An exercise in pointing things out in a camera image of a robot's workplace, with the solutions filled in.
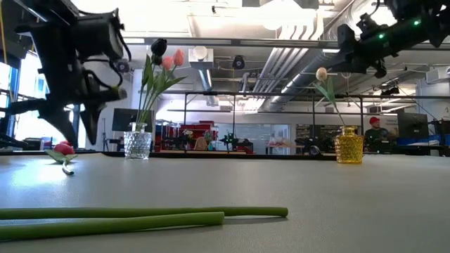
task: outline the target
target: monitor screen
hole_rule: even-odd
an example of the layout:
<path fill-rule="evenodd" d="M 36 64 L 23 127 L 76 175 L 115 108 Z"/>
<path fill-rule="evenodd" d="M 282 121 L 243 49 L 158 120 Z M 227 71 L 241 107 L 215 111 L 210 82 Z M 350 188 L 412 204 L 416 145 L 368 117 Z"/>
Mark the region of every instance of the monitor screen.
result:
<path fill-rule="evenodd" d="M 135 109 L 122 109 L 115 108 L 114 116 L 112 118 L 112 130 L 113 131 L 131 131 L 131 118 L 137 116 L 138 110 Z M 147 119 L 146 131 L 152 131 L 152 124 L 150 117 Z"/>
<path fill-rule="evenodd" d="M 398 113 L 401 138 L 428 138 L 428 117 L 418 113 Z"/>

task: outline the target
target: yellow glass vase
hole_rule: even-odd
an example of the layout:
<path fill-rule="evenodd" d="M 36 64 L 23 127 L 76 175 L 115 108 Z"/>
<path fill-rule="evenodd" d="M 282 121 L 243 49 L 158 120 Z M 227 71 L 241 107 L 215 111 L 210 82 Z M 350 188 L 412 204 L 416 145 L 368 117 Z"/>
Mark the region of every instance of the yellow glass vase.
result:
<path fill-rule="evenodd" d="M 361 164 L 363 160 L 364 136 L 354 133 L 353 126 L 342 128 L 342 135 L 336 136 L 335 149 L 337 162 Z"/>

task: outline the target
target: red tulip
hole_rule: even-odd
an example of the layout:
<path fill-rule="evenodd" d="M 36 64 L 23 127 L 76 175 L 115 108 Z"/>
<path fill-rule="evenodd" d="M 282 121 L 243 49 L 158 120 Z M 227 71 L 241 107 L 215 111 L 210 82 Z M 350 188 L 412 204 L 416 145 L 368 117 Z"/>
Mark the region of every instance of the red tulip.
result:
<path fill-rule="evenodd" d="M 184 52 L 181 49 L 176 50 L 174 54 L 174 64 L 181 66 L 184 63 Z"/>
<path fill-rule="evenodd" d="M 72 147 L 70 147 L 67 144 L 62 144 L 62 143 L 55 145 L 53 150 L 55 150 L 56 152 L 60 152 L 63 155 L 74 155 L 75 154 L 75 151 L 73 150 Z"/>
<path fill-rule="evenodd" d="M 172 63 L 174 62 L 173 57 L 166 56 L 164 57 L 164 60 L 162 60 L 162 67 L 165 68 L 167 71 L 169 71 L 172 68 Z"/>

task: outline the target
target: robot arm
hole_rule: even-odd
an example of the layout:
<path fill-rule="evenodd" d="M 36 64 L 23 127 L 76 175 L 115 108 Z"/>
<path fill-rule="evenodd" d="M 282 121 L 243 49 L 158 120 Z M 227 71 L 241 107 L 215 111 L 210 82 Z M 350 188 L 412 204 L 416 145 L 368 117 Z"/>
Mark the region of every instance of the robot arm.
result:
<path fill-rule="evenodd" d="M 15 1 L 45 21 L 21 25 L 16 32 L 32 37 L 42 64 L 39 73 L 45 75 L 50 93 L 46 99 L 11 103 L 6 113 L 14 115 L 38 110 L 40 118 L 52 124 L 77 147 L 75 131 L 63 108 L 69 104 L 84 104 L 86 110 L 81 112 L 81 117 L 90 142 L 95 144 L 98 118 L 105 103 L 127 97 L 125 90 L 120 88 L 122 76 L 113 64 L 123 57 L 123 47 L 131 60 L 120 34 L 124 28 L 118 9 L 111 13 L 89 14 L 79 11 L 68 0 Z M 100 55 L 106 55 L 109 60 L 94 60 L 109 63 L 120 76 L 117 86 L 104 84 L 95 73 L 84 69 L 83 63 L 92 61 L 91 56 Z"/>
<path fill-rule="evenodd" d="M 366 13 L 357 24 L 362 31 L 358 41 L 348 25 L 339 26 L 340 52 L 328 67 L 362 74 L 373 67 L 377 70 L 375 77 L 382 78 L 387 73 L 384 57 L 397 57 L 398 52 L 427 40 L 439 47 L 450 33 L 450 9 L 442 9 L 449 0 L 385 0 L 385 4 L 397 23 L 378 25 Z"/>

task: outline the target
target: table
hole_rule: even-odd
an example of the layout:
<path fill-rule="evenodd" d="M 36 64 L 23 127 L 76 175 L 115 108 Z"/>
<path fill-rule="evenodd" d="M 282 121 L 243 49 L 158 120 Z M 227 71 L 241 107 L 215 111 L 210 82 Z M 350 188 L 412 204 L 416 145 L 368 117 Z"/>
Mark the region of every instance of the table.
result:
<path fill-rule="evenodd" d="M 67 177 L 44 156 L 0 157 L 0 207 L 273 205 L 287 219 L 2 242 L 2 252 L 448 252 L 443 157 L 367 155 L 364 164 L 81 155 Z M 36 221 L 0 221 L 7 223 Z"/>

